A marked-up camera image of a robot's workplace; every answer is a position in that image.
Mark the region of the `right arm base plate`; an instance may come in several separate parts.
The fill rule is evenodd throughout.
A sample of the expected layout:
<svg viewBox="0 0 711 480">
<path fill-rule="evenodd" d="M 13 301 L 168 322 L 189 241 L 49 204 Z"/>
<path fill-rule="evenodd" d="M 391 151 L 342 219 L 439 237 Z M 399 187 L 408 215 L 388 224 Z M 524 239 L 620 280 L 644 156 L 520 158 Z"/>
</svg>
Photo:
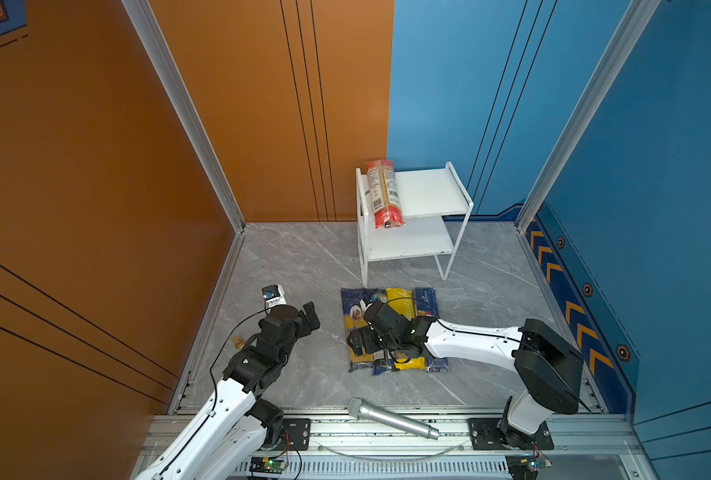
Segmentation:
<svg viewBox="0 0 711 480">
<path fill-rule="evenodd" d="M 547 422 L 543 422 L 535 434 L 527 435 L 517 429 L 501 427 L 501 419 L 482 417 L 467 420 L 469 439 L 475 451 L 515 450 L 541 451 L 555 449 L 553 436 Z"/>
</svg>

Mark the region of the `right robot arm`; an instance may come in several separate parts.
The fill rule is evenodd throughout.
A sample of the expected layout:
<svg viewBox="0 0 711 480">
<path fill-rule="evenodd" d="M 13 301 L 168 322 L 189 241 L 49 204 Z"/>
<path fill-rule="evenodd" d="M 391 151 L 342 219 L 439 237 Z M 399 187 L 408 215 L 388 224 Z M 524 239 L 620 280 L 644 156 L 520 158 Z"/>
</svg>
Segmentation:
<svg viewBox="0 0 711 480">
<path fill-rule="evenodd" d="M 577 348 L 539 319 L 522 326 L 485 328 L 459 325 L 431 315 L 413 319 L 387 302 L 365 306 L 365 326 L 348 334 L 357 355 L 385 350 L 407 359 L 429 354 L 489 364 L 519 375 L 525 390 L 509 398 L 497 424 L 503 445 L 529 449 L 553 414 L 575 415 L 583 405 L 583 357 Z"/>
</svg>

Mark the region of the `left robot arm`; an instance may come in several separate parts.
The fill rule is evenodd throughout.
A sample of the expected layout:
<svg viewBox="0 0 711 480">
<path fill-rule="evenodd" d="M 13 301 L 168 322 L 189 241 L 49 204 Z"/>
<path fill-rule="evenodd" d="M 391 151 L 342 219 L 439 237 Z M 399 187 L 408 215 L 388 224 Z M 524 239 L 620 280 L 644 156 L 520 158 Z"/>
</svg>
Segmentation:
<svg viewBox="0 0 711 480">
<path fill-rule="evenodd" d="M 174 442 L 139 479 L 226 479 L 251 454 L 280 437 L 284 412 L 263 400 L 298 340 L 321 327 L 315 304 L 278 304 L 230 360 L 214 392 Z"/>
</svg>

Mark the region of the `red spaghetti bag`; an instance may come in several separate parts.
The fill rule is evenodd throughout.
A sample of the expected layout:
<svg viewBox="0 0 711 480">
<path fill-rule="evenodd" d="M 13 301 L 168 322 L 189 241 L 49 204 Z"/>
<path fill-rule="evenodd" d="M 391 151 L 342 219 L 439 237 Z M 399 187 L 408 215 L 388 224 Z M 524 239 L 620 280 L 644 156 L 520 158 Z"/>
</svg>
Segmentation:
<svg viewBox="0 0 711 480">
<path fill-rule="evenodd" d="M 403 227 L 403 210 L 397 192 L 393 161 L 382 159 L 367 162 L 367 180 L 371 194 L 371 208 L 375 214 L 375 228 Z"/>
</svg>

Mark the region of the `blue yellow spaghetti bag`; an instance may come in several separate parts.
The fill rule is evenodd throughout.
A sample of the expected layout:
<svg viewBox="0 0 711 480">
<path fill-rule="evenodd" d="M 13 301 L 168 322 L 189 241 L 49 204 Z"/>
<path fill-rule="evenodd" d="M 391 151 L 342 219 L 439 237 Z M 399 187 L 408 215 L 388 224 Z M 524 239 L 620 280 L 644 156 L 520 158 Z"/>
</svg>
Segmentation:
<svg viewBox="0 0 711 480">
<path fill-rule="evenodd" d="M 365 308 L 361 307 L 361 302 L 363 301 L 363 298 L 365 298 L 365 294 L 367 294 L 367 290 L 363 288 L 343 288 L 341 290 L 346 336 L 349 336 L 353 330 L 367 325 L 365 320 L 363 320 L 363 312 L 365 311 Z M 373 368 L 373 364 L 375 364 L 375 355 L 357 355 L 353 352 L 351 347 L 348 348 L 348 353 L 350 360 L 349 372 Z"/>
</svg>

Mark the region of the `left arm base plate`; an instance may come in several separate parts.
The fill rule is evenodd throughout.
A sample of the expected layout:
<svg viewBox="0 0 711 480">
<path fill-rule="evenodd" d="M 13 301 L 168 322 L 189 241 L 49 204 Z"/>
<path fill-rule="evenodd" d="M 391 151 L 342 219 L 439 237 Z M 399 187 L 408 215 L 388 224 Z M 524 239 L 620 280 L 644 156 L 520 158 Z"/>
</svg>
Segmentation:
<svg viewBox="0 0 711 480">
<path fill-rule="evenodd" d="M 284 418 L 279 424 L 270 427 L 261 450 L 285 450 L 304 452 L 310 447 L 312 437 L 310 418 Z"/>
</svg>

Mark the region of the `clear label spaghetti bag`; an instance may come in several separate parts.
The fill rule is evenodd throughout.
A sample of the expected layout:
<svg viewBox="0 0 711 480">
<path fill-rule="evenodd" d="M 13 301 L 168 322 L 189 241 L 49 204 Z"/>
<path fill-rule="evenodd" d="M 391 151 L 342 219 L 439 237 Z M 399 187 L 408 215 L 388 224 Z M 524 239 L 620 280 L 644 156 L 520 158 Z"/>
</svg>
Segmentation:
<svg viewBox="0 0 711 480">
<path fill-rule="evenodd" d="M 387 302 L 387 290 L 385 289 L 372 289 L 369 290 L 367 294 L 369 301 L 374 302 L 375 300 Z M 385 373 L 395 372 L 395 361 L 391 358 L 391 352 L 383 348 L 378 352 L 373 354 L 373 375 L 381 375 Z"/>
</svg>

